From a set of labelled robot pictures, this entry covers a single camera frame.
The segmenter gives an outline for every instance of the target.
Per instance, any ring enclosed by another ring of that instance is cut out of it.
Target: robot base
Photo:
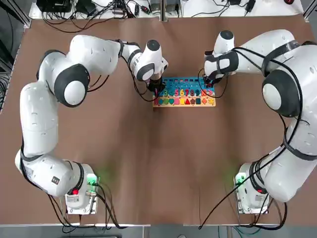
[[[98,198],[91,196],[89,199],[89,203],[85,208],[73,209],[73,208],[70,208],[67,206],[67,213],[68,214],[76,214],[76,215],[96,214],[97,213],[97,206],[98,206]]]
[[[84,169],[84,181],[78,194],[65,195],[68,214],[88,215],[97,213],[99,178],[87,164],[81,164]]]
[[[240,184],[248,175],[246,173],[238,173],[233,180],[234,184]],[[248,180],[235,190],[235,197],[239,214],[259,214],[266,194],[257,192],[252,187],[250,180]],[[265,201],[261,211],[262,214],[268,213],[268,201],[269,197]]]

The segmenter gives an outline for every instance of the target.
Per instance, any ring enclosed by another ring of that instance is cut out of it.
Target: green light
[[[98,184],[98,179],[95,174],[87,174],[87,184],[88,185],[97,185]]]

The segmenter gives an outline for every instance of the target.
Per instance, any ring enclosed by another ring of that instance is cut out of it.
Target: floor
[[[31,3],[35,0],[16,0],[16,2],[22,7],[25,11],[28,11]],[[311,0],[302,0],[303,8],[309,5]],[[16,55],[17,50],[20,45],[20,41],[23,34],[23,26],[11,17],[13,25],[13,35],[14,43],[12,47],[12,55]],[[317,39],[317,12],[314,12],[310,19],[310,24],[312,26],[312,31],[314,33],[315,39]],[[0,38],[6,39],[4,43],[10,49],[11,46],[11,28],[7,14],[0,9]],[[32,227],[5,227],[0,226],[0,237],[1,238],[59,238],[59,237],[105,237],[109,235],[119,235],[124,238],[176,238],[179,235],[185,235],[187,238],[224,238],[227,237],[226,228],[220,227],[218,235],[218,227],[205,227],[202,230],[198,230],[197,227],[184,227],[182,225],[161,225],[161,226],[152,226],[146,228],[144,234],[144,229],[142,227],[128,228],[125,230],[111,229],[109,232],[104,233],[101,229],[80,229],[76,230],[71,234],[63,234],[60,226],[32,226]],[[290,227],[285,226],[279,231],[269,232],[261,231],[260,233],[253,235],[256,238],[309,238],[315,237],[317,233],[317,227]],[[239,234],[233,230],[233,237],[239,238]]]

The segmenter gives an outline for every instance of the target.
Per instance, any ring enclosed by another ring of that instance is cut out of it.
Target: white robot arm
[[[291,147],[284,143],[265,159],[243,164],[235,178],[239,184],[251,175],[238,188],[239,212],[259,213],[267,193],[278,201],[289,201],[316,166],[317,46],[312,42],[299,45],[289,31],[275,30],[263,33],[241,47],[264,55],[265,58],[239,47],[234,48],[233,34],[223,31],[217,38],[214,51],[205,52],[206,81],[219,82],[227,73],[262,73],[265,76],[262,94],[266,104],[278,114],[293,118],[285,141],[293,133],[297,122],[295,117],[300,112],[299,88],[285,67],[270,60],[284,63],[295,73],[303,94],[301,120],[289,143]],[[279,153],[273,162],[252,175]]]
[[[137,80],[145,81],[154,92],[161,90],[161,76],[168,63],[157,41],[148,41],[141,52],[136,43],[77,35],[68,54],[47,51],[37,73],[38,81],[27,84],[21,91],[23,140],[15,164],[29,182],[47,194],[65,195],[66,205],[71,209],[90,204],[86,191],[97,181],[89,165],[52,155],[58,141],[57,105],[58,102],[70,108],[80,105],[86,97],[91,73],[110,75],[120,57]]]

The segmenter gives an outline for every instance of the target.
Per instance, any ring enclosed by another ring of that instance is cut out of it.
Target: brown table surface
[[[75,30],[68,23],[63,27]],[[234,32],[237,46],[273,29],[291,31],[300,43],[314,40],[301,15],[183,18],[168,23],[157,18],[110,20],[83,34],[134,41],[142,48],[147,40],[156,39],[169,62],[165,76],[196,76],[204,63],[204,51],[213,49],[219,31],[225,29]],[[24,180],[14,157],[22,136],[20,91],[36,80],[43,53],[49,49],[68,52],[73,36],[41,20],[34,20],[23,36],[0,116],[0,224],[58,223],[47,196]],[[199,224],[199,207],[203,220],[226,194],[225,183],[230,189],[241,164],[258,159],[282,140],[282,124],[262,99],[262,80],[261,75],[231,76],[215,108],[153,110],[134,91],[127,66],[120,60],[105,86],[88,94],[81,106],[60,105],[55,154],[92,166],[110,186],[121,224]],[[223,83],[216,92],[222,91]],[[288,224],[317,224],[316,181],[314,171],[288,203]],[[104,223],[104,215],[100,203],[98,214],[83,217],[82,222]],[[242,222],[251,220],[242,216]],[[208,224],[237,223],[228,200],[208,220]],[[276,209],[260,223],[279,223]]]

